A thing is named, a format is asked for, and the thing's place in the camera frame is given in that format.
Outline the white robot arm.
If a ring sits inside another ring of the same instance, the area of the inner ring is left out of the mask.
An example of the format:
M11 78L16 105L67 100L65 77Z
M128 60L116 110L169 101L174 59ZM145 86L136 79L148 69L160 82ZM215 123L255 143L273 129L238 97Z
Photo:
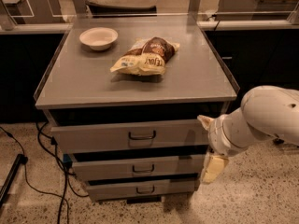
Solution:
M217 118L200 115L207 131L209 150L200 180L209 184L229 159L253 144L278 139L299 145L299 91L259 86L248 91L240 107Z

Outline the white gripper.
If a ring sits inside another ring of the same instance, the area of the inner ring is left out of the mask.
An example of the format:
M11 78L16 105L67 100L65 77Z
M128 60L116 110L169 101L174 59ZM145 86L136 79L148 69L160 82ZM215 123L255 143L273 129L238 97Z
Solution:
M199 115L197 119L201 122L203 128L208 131L208 141L214 153L208 152L205 156L204 167L201 173L201 182L210 184L223 172L229 160L227 157L233 157L240 152L240 148L235 146L224 132L224 121L226 115L218 118Z

